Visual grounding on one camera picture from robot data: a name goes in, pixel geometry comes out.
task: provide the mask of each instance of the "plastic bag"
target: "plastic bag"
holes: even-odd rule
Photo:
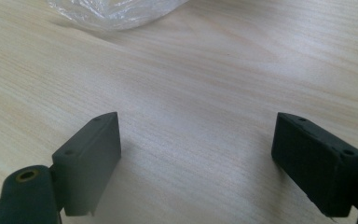
[[[71,21],[91,30],[124,30],[162,17],[187,0],[47,0]]]

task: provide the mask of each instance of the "black object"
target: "black object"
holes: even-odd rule
[[[358,149],[301,117],[279,113],[272,158],[327,217],[358,209]]]
[[[121,157],[117,113],[92,119],[52,156],[53,165],[10,175],[0,198],[0,224],[59,224],[93,213]]]

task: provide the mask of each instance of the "wooden table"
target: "wooden table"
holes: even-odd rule
[[[0,0],[0,188],[111,111],[122,159],[97,216],[64,223],[355,223],[270,149],[279,111],[358,147],[358,1],[191,0],[107,34]]]

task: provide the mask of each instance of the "screw hole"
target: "screw hole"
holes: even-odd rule
[[[27,170],[17,175],[16,180],[18,182],[26,182],[34,179],[38,174],[39,172],[37,170]]]
[[[71,156],[71,155],[74,155],[74,154],[75,154],[75,152],[73,150],[71,150],[71,149],[65,151],[65,155],[67,155],[67,156]]]
[[[354,153],[353,153],[352,151],[347,150],[347,149],[344,150],[344,153],[347,154],[347,155],[349,155],[349,156],[353,156],[353,155],[354,155]]]

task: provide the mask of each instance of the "clear plastic bag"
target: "clear plastic bag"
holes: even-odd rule
[[[124,30],[162,17],[187,0],[47,0],[71,21],[91,30]]]

